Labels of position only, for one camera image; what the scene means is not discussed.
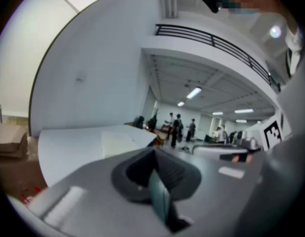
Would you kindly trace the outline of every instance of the table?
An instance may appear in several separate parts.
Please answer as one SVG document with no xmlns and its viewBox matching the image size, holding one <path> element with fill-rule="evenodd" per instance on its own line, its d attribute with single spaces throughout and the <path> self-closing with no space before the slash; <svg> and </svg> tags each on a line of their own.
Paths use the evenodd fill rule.
<svg viewBox="0 0 305 237">
<path fill-rule="evenodd" d="M 155 138 L 156 134 L 129 125 L 43 130 L 38 142 L 39 164 L 50 187 L 78 168 L 104 159 L 105 155 L 145 148 Z"/>
</svg>

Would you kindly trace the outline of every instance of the balcony railing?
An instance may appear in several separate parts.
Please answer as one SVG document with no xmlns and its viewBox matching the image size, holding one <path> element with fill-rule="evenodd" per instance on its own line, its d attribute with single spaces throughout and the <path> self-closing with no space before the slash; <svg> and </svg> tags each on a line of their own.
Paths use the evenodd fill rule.
<svg viewBox="0 0 305 237">
<path fill-rule="evenodd" d="M 253 69 L 260 77 L 262 77 L 263 80 L 265 80 L 270 85 L 276 94 L 281 91 L 280 84 L 275 82 L 269 72 L 266 71 L 252 56 L 234 44 L 213 34 L 185 26 L 165 24 L 157 24 L 156 26 L 156 36 L 170 36 L 198 41 L 207 45 L 211 45 L 234 56 L 249 66 L 251 69 Z"/>
</svg>

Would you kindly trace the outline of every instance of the person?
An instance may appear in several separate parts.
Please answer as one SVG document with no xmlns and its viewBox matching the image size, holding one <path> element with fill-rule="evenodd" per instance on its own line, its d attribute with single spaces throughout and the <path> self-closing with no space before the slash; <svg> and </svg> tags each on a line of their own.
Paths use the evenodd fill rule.
<svg viewBox="0 0 305 237">
<path fill-rule="evenodd" d="M 222 129 L 222 131 L 223 131 L 223 139 L 224 139 L 224 141 L 228 144 L 228 143 L 229 143 L 229 141 L 228 141 L 228 134 L 227 134 L 227 132 L 226 132 L 225 126 L 222 125 L 222 126 L 221 126 L 221 129 Z"/>
<path fill-rule="evenodd" d="M 224 144 L 225 143 L 225 139 L 223 138 L 224 136 L 224 130 L 222 130 L 220 127 L 217 128 L 218 131 L 218 137 L 217 137 L 217 142 L 219 144 Z"/>
<path fill-rule="evenodd" d="M 187 132 L 187 136 L 186 136 L 186 142 L 189 142 L 191 140 L 191 138 L 194 137 L 194 133 L 195 133 L 195 119 L 192 119 L 192 123 L 190 124 L 190 126 L 188 126 L 188 132 Z"/>
<path fill-rule="evenodd" d="M 176 145 L 176 137 L 178 133 L 178 128 L 180 126 L 180 120 L 181 120 L 181 115 L 178 114 L 176 115 L 177 119 L 173 122 L 173 128 L 172 128 L 172 142 L 171 142 L 171 147 L 174 149 Z"/>
<path fill-rule="evenodd" d="M 173 113 L 170 113 L 170 117 L 171 117 L 170 122 L 166 121 L 166 123 L 169 124 L 167 140 L 169 140 L 171 129 L 173 127 Z"/>
<path fill-rule="evenodd" d="M 179 126 L 178 126 L 178 128 L 177 128 L 177 141 L 179 142 L 179 143 L 181 143 L 182 142 L 182 138 L 183 138 L 183 130 L 184 130 L 184 126 L 183 126 L 183 124 L 182 124 L 182 120 L 179 120 Z"/>
<path fill-rule="evenodd" d="M 143 122 L 144 122 L 144 117 L 139 116 L 134 120 L 133 125 L 134 125 L 134 127 L 137 127 L 139 129 L 143 129 Z"/>
</svg>

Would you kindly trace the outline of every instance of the ceiling light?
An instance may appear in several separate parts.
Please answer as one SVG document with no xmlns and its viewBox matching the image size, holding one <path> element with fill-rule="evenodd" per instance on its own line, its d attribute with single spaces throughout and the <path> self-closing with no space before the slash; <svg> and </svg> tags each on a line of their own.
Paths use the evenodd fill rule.
<svg viewBox="0 0 305 237">
<path fill-rule="evenodd" d="M 272 38 L 278 38 L 282 34 L 281 28 L 278 26 L 273 26 L 270 30 L 270 35 Z"/>
<path fill-rule="evenodd" d="M 193 97 L 195 97 L 198 93 L 200 93 L 202 91 L 202 89 L 200 87 L 196 87 L 195 89 L 193 89 L 193 91 L 191 93 L 189 93 L 187 95 L 188 99 L 192 99 Z"/>
<path fill-rule="evenodd" d="M 245 109 L 245 110 L 236 110 L 235 113 L 241 114 L 241 113 L 252 113 L 254 112 L 253 109 Z"/>
</svg>

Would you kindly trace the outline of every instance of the ceiling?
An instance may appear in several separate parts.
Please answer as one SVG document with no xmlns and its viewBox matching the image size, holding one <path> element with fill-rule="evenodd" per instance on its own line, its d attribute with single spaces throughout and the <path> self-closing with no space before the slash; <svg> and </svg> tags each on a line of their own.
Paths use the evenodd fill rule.
<svg viewBox="0 0 305 237">
<path fill-rule="evenodd" d="M 220 70 L 192 61 L 152 55 L 161 101 L 211 115 L 223 112 L 224 120 L 264 120 L 274 115 L 274 108 L 250 86 Z M 193 99 L 186 96 L 197 86 L 202 92 Z M 251 114 L 235 114 L 235 110 L 252 108 Z"/>
<path fill-rule="evenodd" d="M 280 81 L 286 81 L 285 69 L 285 44 L 286 21 L 279 14 L 254 13 L 254 14 L 230 14 L 228 9 L 221 9 L 214 14 L 201 0 L 177 0 L 178 11 L 192 11 L 214 18 L 240 31 L 243 35 L 254 40 L 257 46 L 269 57 L 268 65 L 272 76 Z M 281 37 L 274 39 L 269 31 L 277 25 L 282 30 Z"/>
</svg>

